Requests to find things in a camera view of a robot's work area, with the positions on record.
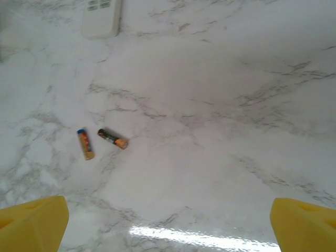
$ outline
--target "yellow object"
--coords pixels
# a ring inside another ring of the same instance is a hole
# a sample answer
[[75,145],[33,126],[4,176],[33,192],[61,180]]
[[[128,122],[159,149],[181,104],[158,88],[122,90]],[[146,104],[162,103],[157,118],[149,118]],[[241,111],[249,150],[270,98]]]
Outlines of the yellow object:
[[336,210],[277,198],[270,219],[282,252],[336,251]]
[[63,196],[0,210],[0,252],[57,252],[69,220]]

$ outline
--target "battery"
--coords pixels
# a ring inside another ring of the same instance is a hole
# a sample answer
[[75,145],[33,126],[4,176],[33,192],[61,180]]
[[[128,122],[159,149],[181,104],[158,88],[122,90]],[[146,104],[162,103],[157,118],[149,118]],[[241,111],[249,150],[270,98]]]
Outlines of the battery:
[[89,142],[89,138],[88,138],[88,135],[85,129],[78,130],[77,134],[78,134],[80,145],[84,153],[85,160],[93,159],[95,154],[92,151],[92,147]]
[[113,135],[109,132],[107,132],[104,129],[98,130],[98,136],[108,140],[109,142],[113,143],[114,145],[118,146],[121,149],[126,149],[128,146],[128,140],[124,138],[120,138],[116,135]]

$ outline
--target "white remote control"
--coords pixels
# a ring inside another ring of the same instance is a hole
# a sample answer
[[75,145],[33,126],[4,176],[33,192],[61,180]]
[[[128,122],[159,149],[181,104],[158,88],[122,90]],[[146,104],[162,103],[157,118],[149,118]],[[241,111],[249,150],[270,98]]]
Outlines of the white remote control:
[[82,35],[89,39],[118,34],[121,0],[88,0],[84,9]]

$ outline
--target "white marble countertop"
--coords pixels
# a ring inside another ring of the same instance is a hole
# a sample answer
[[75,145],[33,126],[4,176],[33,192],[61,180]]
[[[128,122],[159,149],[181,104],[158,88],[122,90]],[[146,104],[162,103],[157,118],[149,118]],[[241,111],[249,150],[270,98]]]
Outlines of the white marble countertop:
[[59,251],[269,252],[275,197],[336,207],[335,1],[123,0],[105,40],[84,4],[6,10],[1,208],[63,195]]

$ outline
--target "dark battery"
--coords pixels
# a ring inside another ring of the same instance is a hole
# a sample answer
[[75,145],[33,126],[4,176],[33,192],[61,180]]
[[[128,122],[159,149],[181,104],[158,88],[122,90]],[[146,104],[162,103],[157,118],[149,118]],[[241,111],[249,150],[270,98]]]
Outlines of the dark battery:
[[113,143],[114,145],[118,146],[121,149],[126,149],[128,146],[128,140],[124,138],[120,138],[116,135],[113,135],[109,132],[107,132],[104,129],[98,130],[98,135],[101,136],[102,138],[108,140],[109,142]]

